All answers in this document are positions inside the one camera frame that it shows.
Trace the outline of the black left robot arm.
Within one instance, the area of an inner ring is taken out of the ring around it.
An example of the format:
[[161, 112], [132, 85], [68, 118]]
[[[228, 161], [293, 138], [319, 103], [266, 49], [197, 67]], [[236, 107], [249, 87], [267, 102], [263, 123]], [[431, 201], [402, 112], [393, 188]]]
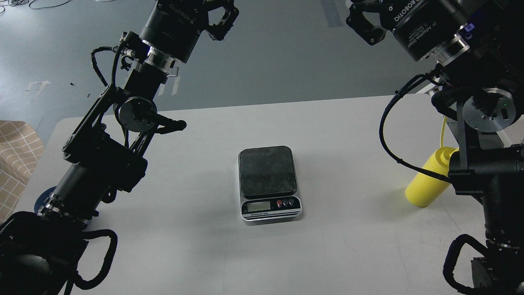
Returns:
[[154, 97], [203, 32], [222, 41], [238, 14], [232, 0], [157, 0], [141, 33], [124, 32], [109, 48], [109, 82], [93, 62], [105, 89], [63, 146], [71, 167], [36, 212], [15, 212], [1, 224], [2, 295], [69, 295], [105, 280], [117, 234], [86, 228], [100, 203], [145, 176], [153, 136], [186, 128], [158, 114]]

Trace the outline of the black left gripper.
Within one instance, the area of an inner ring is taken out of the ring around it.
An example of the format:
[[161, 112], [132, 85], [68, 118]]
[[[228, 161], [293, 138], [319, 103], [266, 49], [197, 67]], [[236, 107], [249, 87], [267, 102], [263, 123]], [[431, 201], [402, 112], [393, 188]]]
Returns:
[[[208, 22], [208, 13], [218, 8], [224, 15]], [[223, 41], [239, 15], [233, 0], [158, 0], [139, 34], [144, 43], [187, 63], [204, 29], [214, 41]]]

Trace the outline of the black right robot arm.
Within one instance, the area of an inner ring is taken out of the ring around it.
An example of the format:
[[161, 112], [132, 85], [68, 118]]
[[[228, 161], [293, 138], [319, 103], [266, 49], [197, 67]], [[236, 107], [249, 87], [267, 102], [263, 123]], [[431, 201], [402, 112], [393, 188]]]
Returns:
[[[431, 72], [395, 92], [382, 114], [380, 142], [397, 163], [451, 183], [483, 207], [486, 243], [457, 237], [443, 266], [446, 282], [466, 295], [522, 295], [523, 144], [481, 143], [523, 115], [522, 0], [354, 0], [346, 24], [369, 45], [390, 31], [414, 60], [436, 58]], [[456, 123], [459, 146], [447, 175], [405, 162], [384, 138], [393, 106], [425, 80], [440, 87], [434, 108]]]

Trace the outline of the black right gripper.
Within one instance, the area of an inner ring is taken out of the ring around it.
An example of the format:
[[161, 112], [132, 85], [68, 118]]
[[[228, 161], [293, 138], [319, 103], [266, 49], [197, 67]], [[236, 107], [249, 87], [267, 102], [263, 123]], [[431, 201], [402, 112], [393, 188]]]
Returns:
[[[451, 39], [468, 20], [456, 0], [385, 0], [385, 5], [380, 0], [351, 0], [350, 3], [346, 24], [361, 39], [376, 45], [389, 30], [415, 61]], [[365, 12], [381, 13], [382, 26], [369, 22]]]

